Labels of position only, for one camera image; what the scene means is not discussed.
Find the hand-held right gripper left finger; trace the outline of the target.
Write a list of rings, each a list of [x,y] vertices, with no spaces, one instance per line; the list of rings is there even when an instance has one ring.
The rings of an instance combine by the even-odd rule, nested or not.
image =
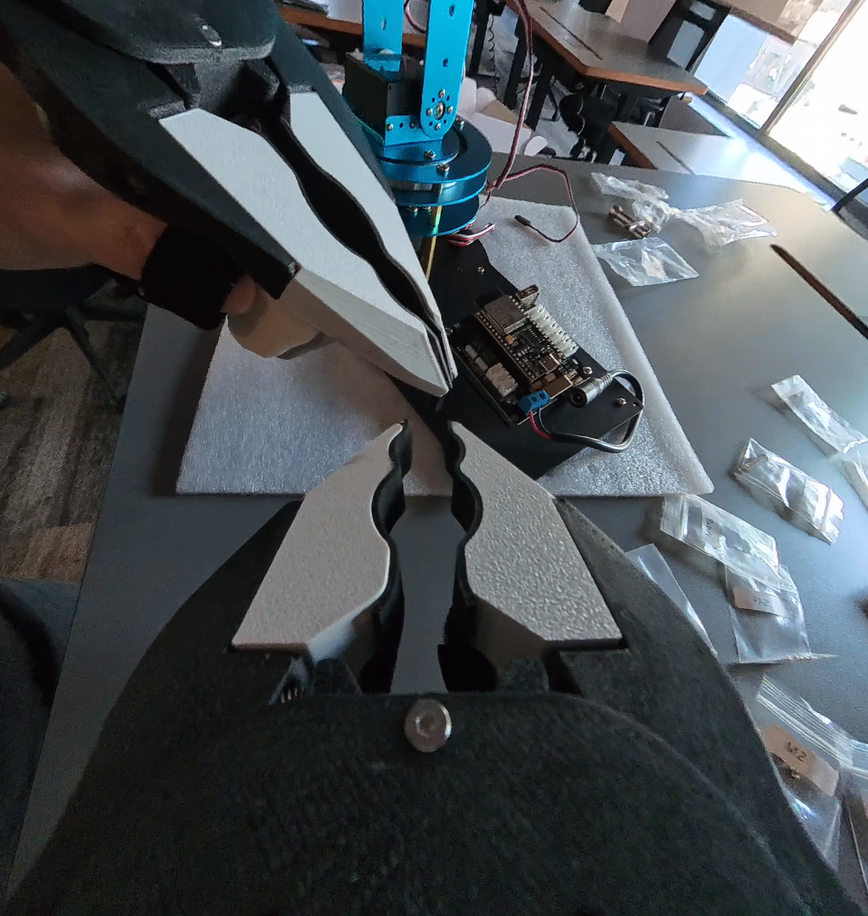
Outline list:
[[[390,532],[405,512],[409,421],[385,430],[314,487],[257,589],[235,650],[281,650],[365,666],[385,640],[399,585]]]

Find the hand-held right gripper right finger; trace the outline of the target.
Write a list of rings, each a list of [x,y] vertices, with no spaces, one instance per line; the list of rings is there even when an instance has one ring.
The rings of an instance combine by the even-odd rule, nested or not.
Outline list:
[[[457,575],[479,652],[614,647],[622,640],[558,501],[460,423],[450,423]]]

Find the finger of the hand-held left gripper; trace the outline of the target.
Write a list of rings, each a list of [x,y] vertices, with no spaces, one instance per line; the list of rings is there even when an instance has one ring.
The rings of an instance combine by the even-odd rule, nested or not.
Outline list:
[[[289,356],[309,343],[309,332],[324,333],[418,390],[450,390],[427,326],[321,222],[294,169],[265,138],[198,108],[160,124],[294,258],[294,279],[277,299],[231,319],[245,349]]]
[[[445,380],[457,377],[440,309],[405,221],[372,165],[316,91],[292,93],[289,124],[314,167],[308,198],[332,235],[372,266],[405,313],[429,330]]]

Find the wood edged grey desk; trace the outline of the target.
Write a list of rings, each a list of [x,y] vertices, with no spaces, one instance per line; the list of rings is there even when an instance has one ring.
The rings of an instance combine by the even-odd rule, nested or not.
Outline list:
[[[610,137],[641,168],[786,187],[829,198],[759,145],[725,135],[612,123]]]
[[[353,37],[363,36],[363,3],[362,2],[328,2],[328,9],[308,9],[294,2],[281,2],[282,17],[291,23]]]
[[[627,88],[657,88],[704,95],[708,87],[685,68],[652,51],[647,41],[628,37],[614,19],[584,10],[578,2],[536,2],[533,37],[541,63],[538,90],[548,88],[566,70],[581,78]]]

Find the person's left hand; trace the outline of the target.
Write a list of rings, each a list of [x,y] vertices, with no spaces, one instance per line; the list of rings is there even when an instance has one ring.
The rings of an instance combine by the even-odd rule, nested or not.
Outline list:
[[[140,280],[164,231],[62,154],[43,111],[0,61],[0,269],[95,263]]]

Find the white foam sheet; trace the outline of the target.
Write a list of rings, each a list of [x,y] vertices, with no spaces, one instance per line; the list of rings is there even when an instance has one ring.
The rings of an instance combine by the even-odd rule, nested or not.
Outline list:
[[[538,302],[558,324],[604,369],[632,371],[647,394],[630,451],[584,451],[538,482],[567,498],[713,492],[584,229],[553,245],[516,223],[516,215],[557,236],[573,226],[573,209],[492,198],[482,221],[496,231],[484,249],[514,286],[540,286]],[[295,360],[262,359],[223,330],[177,491],[302,495],[406,418],[415,437],[406,494],[447,495],[452,478],[440,443],[378,367],[338,343]]]

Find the white cardboard box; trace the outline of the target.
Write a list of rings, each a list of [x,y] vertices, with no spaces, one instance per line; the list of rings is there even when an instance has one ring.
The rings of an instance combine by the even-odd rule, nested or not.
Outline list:
[[[489,141],[497,154],[510,154],[514,141],[519,114],[509,110],[487,87],[476,90],[474,111],[467,117]],[[550,147],[548,140],[526,125],[520,130],[517,151],[520,155],[540,155]]]

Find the black control circuit board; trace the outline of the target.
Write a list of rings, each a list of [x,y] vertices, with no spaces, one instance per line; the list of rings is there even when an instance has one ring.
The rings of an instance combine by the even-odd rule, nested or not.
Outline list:
[[[449,330],[455,356],[516,427],[602,373],[540,295],[537,285],[494,295]]]

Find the black office chair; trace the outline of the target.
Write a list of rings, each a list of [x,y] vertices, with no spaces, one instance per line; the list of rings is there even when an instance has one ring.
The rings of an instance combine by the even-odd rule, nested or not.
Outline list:
[[[90,322],[140,324],[144,306],[130,306],[130,280],[117,280],[106,269],[2,270],[0,326],[15,332],[0,349],[0,373],[38,347],[58,330],[66,330],[90,369],[103,381],[110,400],[122,413],[126,396],[119,394],[93,349]],[[0,391],[0,408],[11,403]]]

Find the cluster of labelled screw bags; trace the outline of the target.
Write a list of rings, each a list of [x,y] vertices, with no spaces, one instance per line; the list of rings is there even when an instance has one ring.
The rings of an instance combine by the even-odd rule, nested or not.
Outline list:
[[[867,438],[800,376],[772,384],[772,391],[775,403],[836,454],[868,505],[868,454],[859,451]],[[732,474],[785,521],[826,544],[839,539],[843,499],[755,438],[738,455]],[[780,565],[770,536],[698,495],[664,499],[661,534],[721,568],[739,663],[819,659],[810,649],[797,585]],[[868,743],[853,738],[769,676],[760,681],[750,714],[785,797],[817,851],[842,874],[860,871],[859,895],[868,912]]]

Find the empty clear plastic bag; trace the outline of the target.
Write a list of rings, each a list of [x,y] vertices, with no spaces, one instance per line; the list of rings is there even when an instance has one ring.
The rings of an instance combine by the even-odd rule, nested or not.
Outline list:
[[[743,201],[679,211],[678,221],[694,228],[708,248],[726,248],[739,241],[776,238],[779,231]]]
[[[594,184],[602,195],[634,202],[667,202],[669,192],[632,178],[620,178],[610,174],[594,172]]]
[[[657,225],[657,231],[652,233],[658,233],[667,223],[672,221],[684,221],[685,215],[688,214],[686,211],[676,208],[671,205],[668,201],[667,202],[628,202],[628,211],[639,218],[644,218],[647,221],[652,221]]]
[[[699,278],[698,270],[658,236],[594,245],[591,249],[597,258],[635,287]]]

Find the bright glass window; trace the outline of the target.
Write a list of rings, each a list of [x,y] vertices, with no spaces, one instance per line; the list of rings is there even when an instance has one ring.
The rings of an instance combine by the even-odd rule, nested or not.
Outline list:
[[[839,199],[868,179],[868,2],[729,2],[705,101]]]

